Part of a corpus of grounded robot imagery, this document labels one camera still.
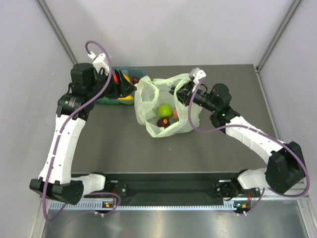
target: wall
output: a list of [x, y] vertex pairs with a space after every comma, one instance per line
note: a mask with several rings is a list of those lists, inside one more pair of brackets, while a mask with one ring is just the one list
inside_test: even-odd
[[0, 237], [23, 238], [39, 205], [29, 182], [47, 158], [72, 65], [34, 0], [0, 9]]
[[292, 0], [46, 0], [79, 61], [101, 42], [115, 65], [257, 65]]
[[317, 209], [317, 1], [305, 0], [262, 70], [264, 84], [286, 141], [301, 144]]

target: gray table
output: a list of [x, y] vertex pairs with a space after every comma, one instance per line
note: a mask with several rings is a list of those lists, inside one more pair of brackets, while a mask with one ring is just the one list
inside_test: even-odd
[[[158, 66], [143, 69], [152, 78], [168, 78], [197, 66]], [[226, 84], [232, 107], [254, 126], [274, 135], [252, 65], [200, 66], [206, 85]], [[202, 129], [213, 128], [210, 112], [200, 114]], [[96, 105], [89, 115], [75, 152], [73, 172], [234, 172], [265, 164], [253, 151], [222, 132], [192, 131], [151, 138], [137, 123], [133, 106]]]

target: translucent green plastic bag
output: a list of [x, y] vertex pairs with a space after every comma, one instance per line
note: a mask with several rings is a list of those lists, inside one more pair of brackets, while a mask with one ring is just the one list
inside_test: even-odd
[[[190, 81], [188, 73], [169, 79], [150, 79], [145, 76], [139, 81], [134, 98], [135, 113], [138, 123], [145, 125], [152, 137], [166, 137], [193, 130], [188, 121], [188, 107], [178, 101], [176, 95], [176, 92], [188, 81]], [[176, 86], [174, 95], [169, 93], [173, 85]], [[157, 126], [158, 107], [164, 104], [170, 105], [173, 110], [176, 109], [179, 118], [179, 121], [167, 128]], [[191, 118], [195, 126], [199, 125], [198, 115], [201, 110], [202, 107], [193, 104]]]

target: red fruit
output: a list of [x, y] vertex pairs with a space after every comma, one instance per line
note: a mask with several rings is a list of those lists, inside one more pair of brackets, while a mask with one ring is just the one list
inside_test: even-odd
[[138, 78], [138, 77], [133, 77], [132, 78], [132, 84], [134, 85], [134, 84], [136, 84], [136, 83], [138, 83], [140, 81], [140, 78]]
[[170, 122], [169, 122], [168, 118], [160, 118], [157, 121], [157, 125], [158, 125], [158, 127], [167, 128], [168, 126], [170, 126]]

